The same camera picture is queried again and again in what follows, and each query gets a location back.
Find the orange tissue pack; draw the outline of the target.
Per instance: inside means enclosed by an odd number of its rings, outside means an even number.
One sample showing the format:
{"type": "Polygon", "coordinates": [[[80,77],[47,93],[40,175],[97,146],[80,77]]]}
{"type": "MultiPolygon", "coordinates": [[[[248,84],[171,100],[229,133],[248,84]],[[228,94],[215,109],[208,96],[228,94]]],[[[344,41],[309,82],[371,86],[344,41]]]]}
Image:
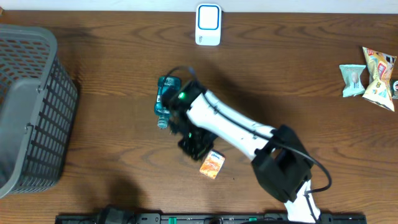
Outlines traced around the orange tissue pack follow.
{"type": "Polygon", "coordinates": [[[216,179],[224,162],[225,157],[222,154],[211,150],[205,157],[205,160],[200,167],[200,173],[211,179],[216,179]]]}

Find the teal mouthwash bottle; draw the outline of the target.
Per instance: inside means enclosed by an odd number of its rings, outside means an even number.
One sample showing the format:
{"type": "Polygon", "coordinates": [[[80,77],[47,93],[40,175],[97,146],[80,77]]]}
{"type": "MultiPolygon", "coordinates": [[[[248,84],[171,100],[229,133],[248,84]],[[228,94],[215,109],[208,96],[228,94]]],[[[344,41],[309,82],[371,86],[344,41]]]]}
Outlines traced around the teal mouthwash bottle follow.
{"type": "Polygon", "coordinates": [[[154,113],[158,116],[157,126],[160,129],[166,129],[169,125],[170,112],[167,108],[162,106],[161,96],[169,89],[173,88],[179,90],[181,88],[181,80],[177,77],[170,76],[166,79],[163,85],[164,76],[160,77],[157,82],[157,99],[154,105],[154,113]]]}

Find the light teal small packet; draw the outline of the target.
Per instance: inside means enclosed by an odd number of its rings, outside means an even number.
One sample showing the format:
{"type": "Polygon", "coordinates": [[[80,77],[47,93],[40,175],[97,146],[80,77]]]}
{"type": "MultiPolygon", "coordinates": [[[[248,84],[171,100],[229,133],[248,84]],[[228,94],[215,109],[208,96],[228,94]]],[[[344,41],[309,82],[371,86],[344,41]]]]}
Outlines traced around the light teal small packet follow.
{"type": "Polygon", "coordinates": [[[361,83],[361,74],[366,68],[365,65],[339,65],[345,87],[343,88],[343,97],[362,95],[365,88],[361,83]]]}

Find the yellow snack bag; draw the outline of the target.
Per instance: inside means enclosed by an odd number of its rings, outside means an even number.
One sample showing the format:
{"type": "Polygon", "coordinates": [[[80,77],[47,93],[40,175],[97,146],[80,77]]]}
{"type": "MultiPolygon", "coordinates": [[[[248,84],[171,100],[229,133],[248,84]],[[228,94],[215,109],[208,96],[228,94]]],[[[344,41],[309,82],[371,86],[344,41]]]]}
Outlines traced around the yellow snack bag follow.
{"type": "Polygon", "coordinates": [[[387,110],[395,111],[390,80],[397,57],[367,47],[363,47],[363,53],[369,71],[369,85],[363,98],[387,110]]]}

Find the green round-label packet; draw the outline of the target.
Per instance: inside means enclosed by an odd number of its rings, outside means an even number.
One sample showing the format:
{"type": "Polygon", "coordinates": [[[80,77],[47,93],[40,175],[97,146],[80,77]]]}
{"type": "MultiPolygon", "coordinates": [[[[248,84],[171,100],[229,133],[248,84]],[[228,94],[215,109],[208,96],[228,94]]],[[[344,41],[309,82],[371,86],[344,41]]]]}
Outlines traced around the green round-label packet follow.
{"type": "Polygon", "coordinates": [[[392,99],[398,99],[398,79],[391,80],[392,99]]]}

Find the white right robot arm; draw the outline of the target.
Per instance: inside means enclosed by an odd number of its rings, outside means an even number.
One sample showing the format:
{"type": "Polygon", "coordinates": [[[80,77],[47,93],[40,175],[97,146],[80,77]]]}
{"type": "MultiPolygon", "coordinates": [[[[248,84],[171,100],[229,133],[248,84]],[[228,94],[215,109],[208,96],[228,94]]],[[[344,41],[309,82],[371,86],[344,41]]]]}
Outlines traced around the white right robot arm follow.
{"type": "Polygon", "coordinates": [[[315,160],[288,126],[255,122],[220,101],[196,81],[181,89],[161,86],[159,100],[170,111],[170,129],[180,133],[178,146],[194,160],[210,154],[221,138],[250,161],[259,185],[282,202],[292,222],[317,223],[320,211],[312,197],[310,172],[315,160]]]}

